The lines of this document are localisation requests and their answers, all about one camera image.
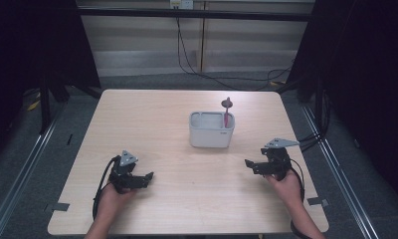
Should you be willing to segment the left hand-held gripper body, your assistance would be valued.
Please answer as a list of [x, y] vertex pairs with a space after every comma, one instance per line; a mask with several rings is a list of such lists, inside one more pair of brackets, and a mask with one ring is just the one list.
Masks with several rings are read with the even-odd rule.
[[132, 175], [138, 158], [124, 150], [121, 155], [112, 159], [113, 167], [109, 175], [109, 181], [115, 187], [118, 193], [123, 193], [125, 189], [131, 189], [131, 183], [143, 181], [142, 176]]

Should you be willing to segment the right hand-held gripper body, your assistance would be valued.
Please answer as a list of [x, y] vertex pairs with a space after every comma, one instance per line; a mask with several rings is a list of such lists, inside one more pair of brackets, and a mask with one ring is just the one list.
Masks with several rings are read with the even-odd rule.
[[287, 147], [299, 145], [298, 141], [274, 138], [264, 145], [261, 149], [261, 154], [268, 159], [269, 169], [265, 174], [272, 174], [277, 181], [283, 180], [287, 172], [292, 168], [291, 161]]

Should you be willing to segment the white toothbrush holder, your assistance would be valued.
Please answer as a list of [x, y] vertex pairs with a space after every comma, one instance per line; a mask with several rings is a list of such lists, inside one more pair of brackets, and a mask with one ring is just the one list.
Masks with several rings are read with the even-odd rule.
[[228, 147], [235, 128], [235, 117], [229, 113], [224, 126], [223, 112], [193, 112], [189, 117], [189, 140], [195, 147]]

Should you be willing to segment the grey and pink toothbrush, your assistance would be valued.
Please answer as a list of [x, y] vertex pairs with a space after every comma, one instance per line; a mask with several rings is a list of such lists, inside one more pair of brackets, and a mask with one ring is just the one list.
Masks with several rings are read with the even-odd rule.
[[229, 108], [233, 106], [233, 103], [230, 98], [221, 102], [221, 106], [225, 109], [224, 113], [224, 126], [228, 126], [229, 124]]

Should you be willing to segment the person's left hand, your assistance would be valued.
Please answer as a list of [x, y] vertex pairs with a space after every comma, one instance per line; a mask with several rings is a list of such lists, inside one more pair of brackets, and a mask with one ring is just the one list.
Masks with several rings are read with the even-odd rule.
[[135, 194], [136, 190], [131, 189], [118, 193], [112, 184], [108, 184], [99, 198], [97, 219], [115, 218]]

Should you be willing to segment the person's right hand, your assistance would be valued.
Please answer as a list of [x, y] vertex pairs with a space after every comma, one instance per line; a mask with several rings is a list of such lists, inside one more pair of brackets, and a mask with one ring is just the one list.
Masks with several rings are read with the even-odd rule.
[[265, 179], [287, 208], [302, 206], [299, 179], [292, 170], [282, 180], [277, 180], [272, 175], [266, 175]]

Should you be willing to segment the grey tape strip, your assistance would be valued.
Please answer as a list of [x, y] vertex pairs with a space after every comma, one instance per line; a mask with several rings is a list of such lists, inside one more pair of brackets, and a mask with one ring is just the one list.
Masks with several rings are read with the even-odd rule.
[[320, 197], [309, 198], [307, 202], [310, 206], [320, 205], [321, 207], [326, 207], [328, 205], [328, 201]]
[[54, 211], [67, 211], [70, 207], [69, 203], [61, 203], [61, 202], [56, 202], [56, 203], [48, 203], [44, 210], [46, 212], [54, 212]]

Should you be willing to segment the black metal stand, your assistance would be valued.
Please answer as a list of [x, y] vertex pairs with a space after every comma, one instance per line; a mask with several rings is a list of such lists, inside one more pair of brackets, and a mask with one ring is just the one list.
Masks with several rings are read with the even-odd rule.
[[50, 94], [45, 75], [40, 78], [40, 103], [42, 114], [40, 134], [44, 134], [51, 124]]

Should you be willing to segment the yellow floor tape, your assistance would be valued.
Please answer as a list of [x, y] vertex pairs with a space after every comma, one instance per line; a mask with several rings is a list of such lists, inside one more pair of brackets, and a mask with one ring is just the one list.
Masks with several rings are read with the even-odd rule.
[[27, 112], [30, 112], [30, 111], [34, 110], [38, 106], [40, 101], [41, 101], [41, 93], [37, 93], [35, 98], [32, 100], [32, 102], [27, 107]]

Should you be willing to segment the black curtain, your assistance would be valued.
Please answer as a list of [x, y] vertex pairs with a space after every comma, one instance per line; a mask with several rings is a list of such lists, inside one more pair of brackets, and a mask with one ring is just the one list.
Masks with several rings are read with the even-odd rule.
[[288, 81], [318, 89], [398, 195], [398, 0], [314, 0]]
[[66, 85], [98, 88], [100, 79], [76, 0], [0, 0], [0, 151], [24, 93]]

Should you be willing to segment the metal floor rail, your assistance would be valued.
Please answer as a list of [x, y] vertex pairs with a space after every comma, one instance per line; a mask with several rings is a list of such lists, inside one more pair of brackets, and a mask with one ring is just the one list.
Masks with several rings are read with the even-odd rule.
[[312, 131], [312, 134], [316, 137], [318, 147], [320, 148], [363, 237], [365, 239], [380, 239], [371, 219], [369, 218], [366, 210], [362, 206], [354, 189], [352, 188], [350, 181], [346, 176], [341, 164], [339, 163], [335, 153], [333, 152], [328, 140], [323, 138], [317, 129], [315, 116], [311, 108], [302, 107], [302, 111]]
[[41, 155], [44, 152], [45, 147], [48, 145], [48, 142], [53, 135], [57, 121], [63, 114], [65, 106], [58, 108], [55, 114], [53, 115], [52, 122], [45, 129], [43, 133], [41, 133], [37, 137], [37, 141], [34, 144], [30, 154], [26, 157], [26, 161], [23, 164], [22, 169], [19, 171], [15, 180], [7, 192], [5, 199], [0, 204], [0, 237], [4, 231], [4, 228], [7, 225], [33, 171], [35, 170]]

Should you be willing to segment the black horizontal frame bar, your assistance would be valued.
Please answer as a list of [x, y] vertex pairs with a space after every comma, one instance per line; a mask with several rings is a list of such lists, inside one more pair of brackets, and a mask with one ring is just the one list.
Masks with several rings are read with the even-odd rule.
[[214, 11], [214, 10], [80, 7], [77, 9], [77, 12], [80, 15], [88, 15], [88, 16], [201, 18], [201, 19], [288, 21], [288, 22], [308, 22], [315, 19], [315, 16], [311, 14], [238, 12], [238, 11]]

